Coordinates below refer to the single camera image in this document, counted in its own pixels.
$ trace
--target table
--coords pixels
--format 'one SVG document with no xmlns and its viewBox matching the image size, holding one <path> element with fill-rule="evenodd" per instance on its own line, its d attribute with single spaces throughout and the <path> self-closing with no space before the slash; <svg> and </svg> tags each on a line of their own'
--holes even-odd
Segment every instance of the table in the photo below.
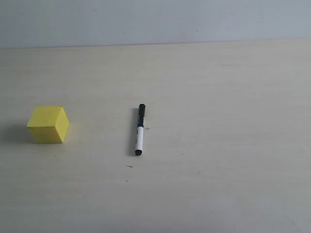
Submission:
<svg viewBox="0 0 311 233">
<path fill-rule="evenodd" d="M 311 232 L 310 54 L 310 39 L 0 50 L 0 232 Z M 65 107 L 64 144 L 32 142 L 37 105 Z"/>
</svg>

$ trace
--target white table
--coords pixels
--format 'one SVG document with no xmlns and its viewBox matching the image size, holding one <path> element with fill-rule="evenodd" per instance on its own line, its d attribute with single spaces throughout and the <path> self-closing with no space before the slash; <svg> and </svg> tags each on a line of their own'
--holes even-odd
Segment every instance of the white table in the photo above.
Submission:
<svg viewBox="0 0 311 233">
<path fill-rule="evenodd" d="M 311 40 L 0 50 L 0 107 L 1 233 L 311 232 Z"/>
</svg>

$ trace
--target white marker body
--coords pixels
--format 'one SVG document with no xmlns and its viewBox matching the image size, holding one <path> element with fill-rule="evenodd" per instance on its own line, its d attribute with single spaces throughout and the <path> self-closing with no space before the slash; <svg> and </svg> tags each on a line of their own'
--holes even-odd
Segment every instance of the white marker body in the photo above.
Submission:
<svg viewBox="0 0 311 233">
<path fill-rule="evenodd" d="M 139 126 L 137 127 L 137 141 L 135 145 L 135 150 L 141 150 L 142 151 L 142 142 L 144 138 L 144 128 Z"/>
</svg>

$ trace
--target wall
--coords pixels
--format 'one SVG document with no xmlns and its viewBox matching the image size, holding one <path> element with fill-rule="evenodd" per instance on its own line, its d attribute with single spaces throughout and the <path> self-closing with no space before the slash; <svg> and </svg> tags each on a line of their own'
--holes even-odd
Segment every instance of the wall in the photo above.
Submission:
<svg viewBox="0 0 311 233">
<path fill-rule="evenodd" d="M 310 37 L 309 0 L 6 0 L 0 48 Z"/>
</svg>

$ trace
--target marker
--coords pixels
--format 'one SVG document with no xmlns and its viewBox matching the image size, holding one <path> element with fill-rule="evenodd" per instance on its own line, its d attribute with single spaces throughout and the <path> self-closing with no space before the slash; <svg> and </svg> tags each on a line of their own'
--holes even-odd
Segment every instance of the marker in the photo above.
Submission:
<svg viewBox="0 0 311 233">
<path fill-rule="evenodd" d="M 138 124 L 137 124 L 137 141 L 135 145 L 135 155 L 142 154 L 142 142 L 144 139 L 144 121 L 145 121 L 145 105 L 141 103 L 138 111 Z"/>
</svg>

